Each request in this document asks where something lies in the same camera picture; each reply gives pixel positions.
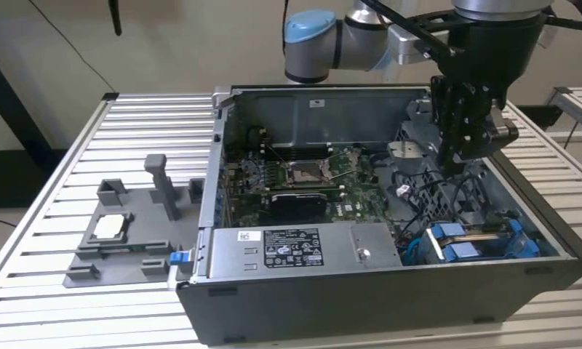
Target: white component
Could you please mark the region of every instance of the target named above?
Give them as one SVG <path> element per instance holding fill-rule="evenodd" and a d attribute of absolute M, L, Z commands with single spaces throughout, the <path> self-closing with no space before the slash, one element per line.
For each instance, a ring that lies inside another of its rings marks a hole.
<path fill-rule="evenodd" d="M 408 185 L 401 185 L 400 187 L 396 188 L 396 196 L 401 197 L 403 195 L 409 193 L 409 186 Z"/>
<path fill-rule="evenodd" d="M 308 108 L 323 108 L 325 106 L 325 100 L 309 100 Z"/>
<path fill-rule="evenodd" d="M 236 232 L 237 241 L 260 241 L 260 230 L 238 230 Z"/>
<path fill-rule="evenodd" d="M 106 214 L 97 221 L 94 236 L 97 238 L 113 238 L 122 230 L 125 218 L 121 214 Z"/>

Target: power supply label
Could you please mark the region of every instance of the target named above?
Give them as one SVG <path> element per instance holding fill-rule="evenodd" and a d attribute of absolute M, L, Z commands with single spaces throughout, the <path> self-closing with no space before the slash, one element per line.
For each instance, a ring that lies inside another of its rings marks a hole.
<path fill-rule="evenodd" d="M 264 266 L 268 268 L 323 265 L 319 230 L 284 229 L 262 231 Z"/>

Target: blue latch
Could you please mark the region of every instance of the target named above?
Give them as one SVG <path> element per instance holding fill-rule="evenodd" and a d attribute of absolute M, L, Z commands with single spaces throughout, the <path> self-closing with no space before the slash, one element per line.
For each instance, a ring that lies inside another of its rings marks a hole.
<path fill-rule="evenodd" d="M 188 264 L 189 262 L 190 262 L 189 251 L 170 253 L 170 257 L 168 259 L 169 265 L 182 265 L 182 264 Z"/>

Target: barcode label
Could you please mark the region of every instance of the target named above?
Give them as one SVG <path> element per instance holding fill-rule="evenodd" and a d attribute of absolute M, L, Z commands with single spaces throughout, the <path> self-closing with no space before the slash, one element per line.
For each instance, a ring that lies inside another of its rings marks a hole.
<path fill-rule="evenodd" d="M 240 230 L 236 232 L 237 241 L 260 241 L 258 230 Z"/>

